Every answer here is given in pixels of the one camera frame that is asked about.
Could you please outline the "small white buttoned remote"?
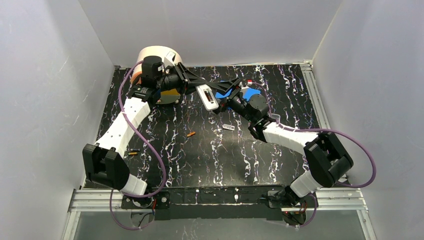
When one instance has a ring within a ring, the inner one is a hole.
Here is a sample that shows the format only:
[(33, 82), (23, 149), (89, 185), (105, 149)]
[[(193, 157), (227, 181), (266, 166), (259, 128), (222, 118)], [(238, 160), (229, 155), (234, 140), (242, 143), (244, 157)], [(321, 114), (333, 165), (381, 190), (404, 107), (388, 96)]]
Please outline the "small white buttoned remote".
[(219, 107), (212, 89), (207, 84), (196, 86), (195, 89), (207, 111), (213, 111)]

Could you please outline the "orange battery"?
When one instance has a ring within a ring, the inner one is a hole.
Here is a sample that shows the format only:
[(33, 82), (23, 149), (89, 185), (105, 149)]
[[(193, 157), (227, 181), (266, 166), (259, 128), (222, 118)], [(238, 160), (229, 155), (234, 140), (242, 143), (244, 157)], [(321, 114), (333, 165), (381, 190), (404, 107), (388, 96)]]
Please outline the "orange battery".
[(195, 134), (196, 134), (196, 132), (195, 132), (195, 131), (193, 131), (193, 132), (188, 133), (186, 136), (189, 138), (189, 137), (194, 136)]

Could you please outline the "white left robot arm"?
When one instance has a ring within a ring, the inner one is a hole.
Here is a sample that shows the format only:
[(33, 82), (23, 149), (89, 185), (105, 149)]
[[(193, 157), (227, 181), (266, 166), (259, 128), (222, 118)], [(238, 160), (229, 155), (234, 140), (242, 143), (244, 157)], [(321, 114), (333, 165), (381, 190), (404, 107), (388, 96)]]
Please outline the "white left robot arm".
[[(141, 67), (141, 75), (129, 89), (126, 99), (122, 90), (131, 73)], [(190, 77), (190, 72), (181, 62), (166, 65), (157, 55), (139, 60), (126, 74), (118, 89), (120, 112), (107, 131), (82, 150), (86, 179), (92, 183), (118, 190), (133, 198), (153, 197), (161, 192), (167, 181), (166, 167), (158, 151), (139, 132), (138, 127), (149, 116), (161, 97), (163, 90), (177, 89), (180, 94), (191, 94), (198, 86), (209, 86), (204, 78)], [(156, 156), (162, 172), (157, 190), (147, 193), (147, 183), (130, 173), (123, 156), (133, 135), (137, 135)]]

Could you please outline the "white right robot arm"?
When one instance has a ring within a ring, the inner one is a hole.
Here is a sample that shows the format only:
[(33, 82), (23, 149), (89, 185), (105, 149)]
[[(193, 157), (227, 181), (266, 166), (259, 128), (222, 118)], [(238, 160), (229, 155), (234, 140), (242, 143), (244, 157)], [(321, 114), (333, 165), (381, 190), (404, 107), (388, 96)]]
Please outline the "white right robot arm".
[(335, 133), (295, 129), (277, 122), (271, 117), (267, 97), (255, 93), (246, 98), (248, 88), (241, 86), (239, 78), (207, 85), (224, 96), (216, 113), (231, 109), (249, 122), (248, 129), (255, 139), (286, 147), (305, 157), (308, 170), (280, 192), (271, 194), (269, 200), (294, 203), (322, 187), (333, 187), (353, 167), (351, 156)]

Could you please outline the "blue flat foam pad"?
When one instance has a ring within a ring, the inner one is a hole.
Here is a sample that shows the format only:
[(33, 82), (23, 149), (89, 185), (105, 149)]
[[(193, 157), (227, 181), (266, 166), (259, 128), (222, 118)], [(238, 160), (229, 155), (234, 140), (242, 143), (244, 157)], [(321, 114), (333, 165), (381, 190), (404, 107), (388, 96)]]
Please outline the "blue flat foam pad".
[[(226, 99), (232, 94), (232, 92), (233, 90), (229, 90), (225, 94), (216, 92), (214, 96), (216, 99)], [(258, 89), (251, 88), (251, 87), (242, 87), (240, 92), (237, 95), (239, 96), (239, 98), (249, 101), (253, 95), (260, 95), (260, 94), (261, 94), (261, 91)]]

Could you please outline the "cream cylindrical drum container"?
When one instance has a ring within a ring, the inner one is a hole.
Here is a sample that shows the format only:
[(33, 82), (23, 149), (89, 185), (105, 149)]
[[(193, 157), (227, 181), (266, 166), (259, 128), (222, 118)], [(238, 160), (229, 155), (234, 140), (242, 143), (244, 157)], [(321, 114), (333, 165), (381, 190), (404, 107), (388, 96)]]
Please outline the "cream cylindrical drum container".
[(176, 76), (172, 73), (173, 67), (181, 62), (180, 55), (169, 47), (154, 45), (143, 48), (130, 79), (127, 100), (131, 108), (177, 103), (181, 94), (177, 89), (166, 86), (165, 80)]

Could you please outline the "black base bar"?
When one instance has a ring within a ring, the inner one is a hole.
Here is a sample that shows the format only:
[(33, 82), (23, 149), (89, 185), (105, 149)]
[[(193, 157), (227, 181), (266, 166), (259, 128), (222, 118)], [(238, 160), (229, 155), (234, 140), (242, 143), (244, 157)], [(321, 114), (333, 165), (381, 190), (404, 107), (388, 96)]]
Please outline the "black base bar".
[(282, 219), (290, 208), (279, 196), (280, 185), (166, 187), (158, 195), (155, 220), (179, 219)]

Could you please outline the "aluminium frame rail right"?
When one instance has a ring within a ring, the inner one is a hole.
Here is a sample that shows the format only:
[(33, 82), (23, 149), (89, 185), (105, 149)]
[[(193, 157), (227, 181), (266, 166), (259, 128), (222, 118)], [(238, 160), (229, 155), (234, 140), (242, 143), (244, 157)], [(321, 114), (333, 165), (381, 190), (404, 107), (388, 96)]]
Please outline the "aluminium frame rail right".
[(303, 75), (306, 87), (308, 89), (308, 93), (311, 98), (312, 105), (315, 110), (315, 115), (317, 117), (317, 121), (319, 126), (325, 129), (330, 129), (330, 123), (319, 93), (317, 81), (313, 72), (313, 65), (306, 61), (301, 62), (299, 64), (301, 73)]

